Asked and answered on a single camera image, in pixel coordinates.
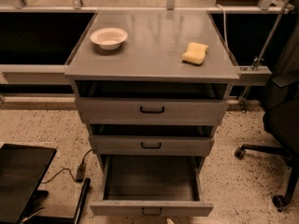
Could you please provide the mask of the grey bottom drawer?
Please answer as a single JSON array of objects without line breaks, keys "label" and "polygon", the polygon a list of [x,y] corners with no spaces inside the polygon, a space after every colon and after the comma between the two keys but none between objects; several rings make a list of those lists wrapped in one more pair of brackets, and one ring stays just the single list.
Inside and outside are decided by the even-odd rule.
[{"label": "grey bottom drawer", "polygon": [[206,217],[200,159],[192,156],[110,155],[104,166],[96,216]]}]

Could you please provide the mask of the grey drawer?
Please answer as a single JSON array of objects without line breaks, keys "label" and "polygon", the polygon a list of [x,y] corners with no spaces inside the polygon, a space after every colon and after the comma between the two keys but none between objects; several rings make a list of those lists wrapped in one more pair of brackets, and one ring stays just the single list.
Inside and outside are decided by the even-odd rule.
[{"label": "grey drawer", "polygon": [[215,126],[226,111],[223,85],[95,80],[75,85],[81,119],[91,124]]},{"label": "grey drawer", "polygon": [[200,159],[192,156],[110,155],[104,166],[96,216],[206,217]]},{"label": "grey drawer", "polygon": [[90,143],[99,154],[208,156],[209,126],[94,124]]}]

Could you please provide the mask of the grey middle drawer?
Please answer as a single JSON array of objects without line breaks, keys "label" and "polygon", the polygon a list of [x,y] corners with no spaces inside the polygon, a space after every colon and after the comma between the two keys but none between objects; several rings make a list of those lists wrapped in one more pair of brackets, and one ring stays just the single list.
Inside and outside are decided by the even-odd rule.
[{"label": "grey middle drawer", "polygon": [[99,154],[208,156],[209,126],[94,124],[90,143]]}]

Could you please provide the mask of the grey top drawer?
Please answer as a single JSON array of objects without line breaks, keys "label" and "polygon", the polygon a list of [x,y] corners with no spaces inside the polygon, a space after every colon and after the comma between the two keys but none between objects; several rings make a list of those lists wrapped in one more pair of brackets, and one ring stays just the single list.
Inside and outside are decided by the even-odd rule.
[{"label": "grey top drawer", "polygon": [[81,119],[91,124],[215,126],[226,111],[223,85],[95,80],[75,85]]}]

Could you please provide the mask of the grey drawer cabinet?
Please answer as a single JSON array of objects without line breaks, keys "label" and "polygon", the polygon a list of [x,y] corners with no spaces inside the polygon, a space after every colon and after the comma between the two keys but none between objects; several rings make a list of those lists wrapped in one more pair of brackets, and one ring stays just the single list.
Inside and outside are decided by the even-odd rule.
[{"label": "grey drawer cabinet", "polygon": [[102,10],[90,30],[127,39],[104,50],[89,37],[65,72],[99,161],[182,156],[203,164],[239,74],[200,10]]}]

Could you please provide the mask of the black office chair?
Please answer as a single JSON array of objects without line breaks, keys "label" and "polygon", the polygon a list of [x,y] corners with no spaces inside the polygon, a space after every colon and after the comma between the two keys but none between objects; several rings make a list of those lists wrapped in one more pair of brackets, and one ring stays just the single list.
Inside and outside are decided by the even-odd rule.
[{"label": "black office chair", "polygon": [[247,150],[280,155],[288,158],[292,168],[286,193],[272,197],[274,206],[281,209],[292,200],[299,176],[299,23],[274,66],[274,74],[263,89],[263,127],[279,143],[278,147],[243,144],[235,151],[242,159]]}]

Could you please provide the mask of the black monitor screen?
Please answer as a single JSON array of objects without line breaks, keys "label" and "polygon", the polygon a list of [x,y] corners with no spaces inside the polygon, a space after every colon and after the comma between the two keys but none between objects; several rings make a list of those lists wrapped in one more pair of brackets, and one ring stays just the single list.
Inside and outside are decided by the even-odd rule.
[{"label": "black monitor screen", "polygon": [[0,148],[0,224],[18,224],[56,154],[55,148]]}]

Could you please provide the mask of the yellow sponge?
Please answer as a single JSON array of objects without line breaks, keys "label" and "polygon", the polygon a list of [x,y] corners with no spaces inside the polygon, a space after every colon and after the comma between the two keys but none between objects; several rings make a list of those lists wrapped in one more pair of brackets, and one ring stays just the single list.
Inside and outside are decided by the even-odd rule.
[{"label": "yellow sponge", "polygon": [[206,58],[209,46],[201,43],[191,42],[187,50],[182,54],[181,60],[187,63],[201,65]]}]

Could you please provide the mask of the white bowl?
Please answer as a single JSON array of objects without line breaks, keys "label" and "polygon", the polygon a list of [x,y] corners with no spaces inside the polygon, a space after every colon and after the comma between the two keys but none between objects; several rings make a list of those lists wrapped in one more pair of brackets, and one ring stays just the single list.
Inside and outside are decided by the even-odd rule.
[{"label": "white bowl", "polygon": [[121,28],[102,28],[90,35],[91,41],[103,50],[118,49],[127,39],[128,34]]}]

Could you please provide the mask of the grey rail frame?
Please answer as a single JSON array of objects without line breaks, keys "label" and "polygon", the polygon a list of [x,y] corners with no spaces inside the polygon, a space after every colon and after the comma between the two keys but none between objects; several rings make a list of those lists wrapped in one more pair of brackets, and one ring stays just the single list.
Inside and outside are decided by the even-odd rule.
[{"label": "grey rail frame", "polygon": [[[88,37],[108,26],[128,33],[118,49],[100,49]],[[209,46],[201,65],[181,60],[191,42]],[[64,85],[70,79],[235,84],[238,67],[204,10],[103,9],[66,65],[3,65],[1,72],[13,85]]]}]

